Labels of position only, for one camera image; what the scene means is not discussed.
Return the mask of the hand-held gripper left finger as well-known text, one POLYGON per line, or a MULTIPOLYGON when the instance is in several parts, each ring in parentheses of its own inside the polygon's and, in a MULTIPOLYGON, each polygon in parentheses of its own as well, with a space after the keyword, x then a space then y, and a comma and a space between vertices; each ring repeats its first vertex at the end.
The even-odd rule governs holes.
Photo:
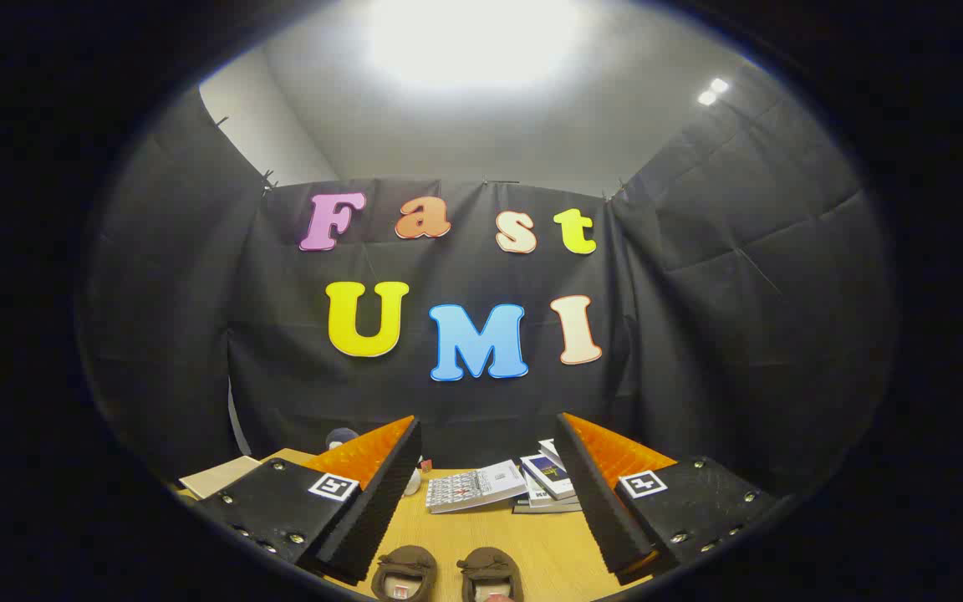
POLYGON ((204 521, 294 567, 366 579, 421 451, 404 416, 305 462, 275 455, 194 503, 204 521))

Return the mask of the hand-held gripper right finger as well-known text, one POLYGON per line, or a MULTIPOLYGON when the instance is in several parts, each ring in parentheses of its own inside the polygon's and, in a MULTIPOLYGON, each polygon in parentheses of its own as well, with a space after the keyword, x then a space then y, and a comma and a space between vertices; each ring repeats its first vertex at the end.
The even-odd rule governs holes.
POLYGON ((586 525, 623 585, 718 555, 786 506, 706 455, 676 460, 567 412, 557 424, 586 525))

